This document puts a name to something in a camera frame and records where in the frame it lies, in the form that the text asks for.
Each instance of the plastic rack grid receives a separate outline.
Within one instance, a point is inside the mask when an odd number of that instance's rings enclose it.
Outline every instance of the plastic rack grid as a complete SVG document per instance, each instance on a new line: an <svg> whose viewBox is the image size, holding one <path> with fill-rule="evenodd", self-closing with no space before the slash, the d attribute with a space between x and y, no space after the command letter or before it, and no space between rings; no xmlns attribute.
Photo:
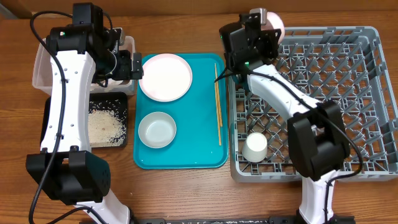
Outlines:
<svg viewBox="0 0 398 224"><path fill-rule="evenodd" d="M341 106L348 136L364 157L364 171L348 181L398 177L397 105L373 27L291 27L279 47L276 68L302 92ZM266 101L244 91L232 79L229 86L231 175L238 182L300 180L289 159L286 123ZM251 132L268 139L267 157L251 163L242 156ZM341 170L355 170L351 150Z"/></svg>

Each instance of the white cup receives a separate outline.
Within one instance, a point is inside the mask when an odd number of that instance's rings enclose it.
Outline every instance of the white cup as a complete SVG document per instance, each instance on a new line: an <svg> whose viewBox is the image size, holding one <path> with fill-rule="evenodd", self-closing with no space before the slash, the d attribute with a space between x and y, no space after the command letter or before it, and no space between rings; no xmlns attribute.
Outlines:
<svg viewBox="0 0 398 224"><path fill-rule="evenodd" d="M251 133L245 140L242 154L250 162L261 162L267 157L267 138L261 133Z"/></svg>

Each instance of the white plate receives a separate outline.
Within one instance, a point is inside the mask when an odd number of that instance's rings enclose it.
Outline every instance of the white plate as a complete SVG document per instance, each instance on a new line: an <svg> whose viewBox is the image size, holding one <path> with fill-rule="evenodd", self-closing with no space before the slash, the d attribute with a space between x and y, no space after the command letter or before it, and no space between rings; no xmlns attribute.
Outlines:
<svg viewBox="0 0 398 224"><path fill-rule="evenodd" d="M177 55L156 55L144 64L143 69L144 76L139 80L139 86L145 95L155 101L176 100L191 87L191 67Z"/></svg>
<svg viewBox="0 0 398 224"><path fill-rule="evenodd" d="M170 144L177 132L174 119L163 112L153 112L145 116L138 126L139 139L146 146L158 149Z"/></svg>

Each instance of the wooden chopstick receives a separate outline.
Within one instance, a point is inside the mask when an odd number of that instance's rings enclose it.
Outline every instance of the wooden chopstick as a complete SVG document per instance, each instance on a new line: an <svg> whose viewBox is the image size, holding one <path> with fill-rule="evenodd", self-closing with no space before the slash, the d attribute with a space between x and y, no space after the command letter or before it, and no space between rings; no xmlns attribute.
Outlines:
<svg viewBox="0 0 398 224"><path fill-rule="evenodd" d="M216 74L216 79L218 78L218 74L217 74L217 64L214 63L214 69L215 69L215 74ZM223 114L221 113L221 102L220 102L220 89L218 88L218 82L215 83L216 84L216 101L217 101L217 110L218 110L218 114L220 116L220 127L223 126Z"/></svg>
<svg viewBox="0 0 398 224"><path fill-rule="evenodd" d="M217 87L217 82L216 83L214 83L214 89L215 89L215 98L216 98L216 110L217 110L217 128L218 128L218 145L220 146L221 145L221 131L220 131L220 118L221 118L221 114L220 114L220 111L219 111L219 102L218 102L218 94L217 94L217 89L218 89L218 87Z"/></svg>

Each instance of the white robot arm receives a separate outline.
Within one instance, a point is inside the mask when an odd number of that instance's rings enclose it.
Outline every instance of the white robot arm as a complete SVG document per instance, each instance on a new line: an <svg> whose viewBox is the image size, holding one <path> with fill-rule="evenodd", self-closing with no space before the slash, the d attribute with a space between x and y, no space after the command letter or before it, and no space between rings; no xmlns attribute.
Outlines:
<svg viewBox="0 0 398 224"><path fill-rule="evenodd" d="M110 189L108 163L91 153L88 103L91 82L142 78L141 55L133 53L131 57L127 50L119 50L124 32L121 28L106 29L99 7L91 3L74 4L73 12L71 25L53 28L46 38L47 44L41 42L52 54L52 97L41 153L27 156L26 169L39 184L38 192L43 190L50 199L86 209L97 223L131 224L131 210ZM62 131L58 133L60 121ZM45 173L49 175L40 184ZM30 223L35 200L29 213Z"/></svg>
<svg viewBox="0 0 398 224"><path fill-rule="evenodd" d="M273 65L263 65L253 70L254 72L266 74L282 81L287 85L296 95L301 97L304 102L313 108L320 103L318 100L309 97L302 93L288 80L282 77ZM293 117L295 113L306 113L309 109L298 102L284 87L275 81L264 78L259 75L248 75L247 77L249 90L257 96L267 101L279 115L287 121ZM323 205L325 203L326 183L336 177L338 171L332 170L327 174L321 176L317 181L310 177L302 177L302 203L299 212L302 218L308 224L322 224L325 221L325 212ZM333 198L333 187L329 189L328 200L328 220L333 216L331 203Z"/></svg>
<svg viewBox="0 0 398 224"><path fill-rule="evenodd" d="M338 176L340 165L349 156L349 148L345 139L322 123L318 115L325 115L343 131L340 107L331 101L321 103L309 97L279 74L271 60L278 55L278 43L284 34L283 23L275 14L271 20L266 14L265 9L253 9L250 14L241 14L239 22L220 29L226 67L235 82L268 102L287 122L289 156L303 176L297 223L322 224L326 213L327 220L333 217L334 181L330 188L326 183ZM312 129L317 126L325 128L325 133L314 136Z"/></svg>

